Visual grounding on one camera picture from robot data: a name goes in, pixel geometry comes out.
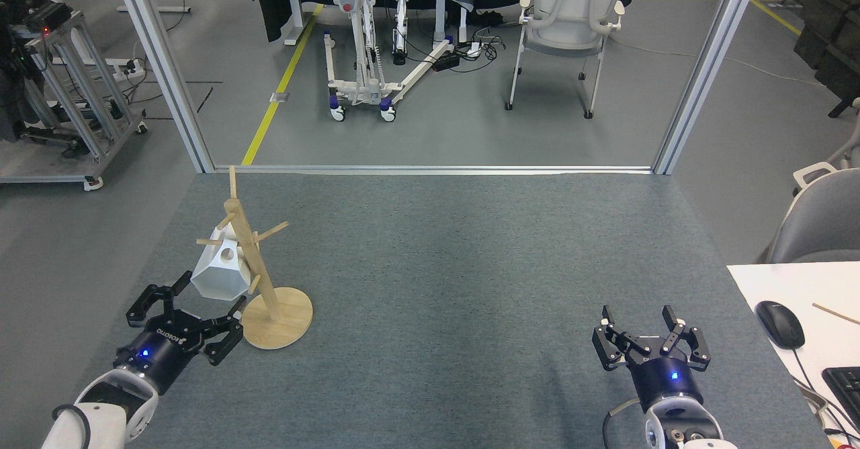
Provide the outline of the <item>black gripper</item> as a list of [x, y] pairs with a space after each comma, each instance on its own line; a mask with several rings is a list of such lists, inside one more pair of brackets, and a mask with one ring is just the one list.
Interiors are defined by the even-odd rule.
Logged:
[[[174, 298], [190, 280], [191, 271], [185, 271], [172, 286], [149, 284], [144, 288], [126, 312], [128, 325], [144, 330], [130, 344], [117, 349], [113, 362], [114, 368], [141, 376], [160, 396], [199, 353], [203, 341], [225, 334], [221, 341], [203, 347], [208, 362], [217, 366], [243, 338], [244, 298], [238, 298], [226, 315], [215, 319], [196, 321], [195, 315], [174, 308]], [[159, 300], [163, 301], [163, 314], [148, 318], [148, 310]]]
[[[712, 360], [699, 327], [679, 318], [671, 305], [664, 305], [662, 317], [670, 330], [669, 336], [660, 348], [652, 348], [648, 354], [636, 336], [615, 330], [608, 305], [603, 305], [599, 326], [594, 327], [592, 335], [604, 370], [615, 370], [618, 364], [626, 364], [643, 413], [667, 397], [691, 397], [702, 403], [703, 396], [692, 378], [691, 369], [705, 372]], [[687, 343], [691, 350], [689, 355], [676, 348], [679, 341]]]

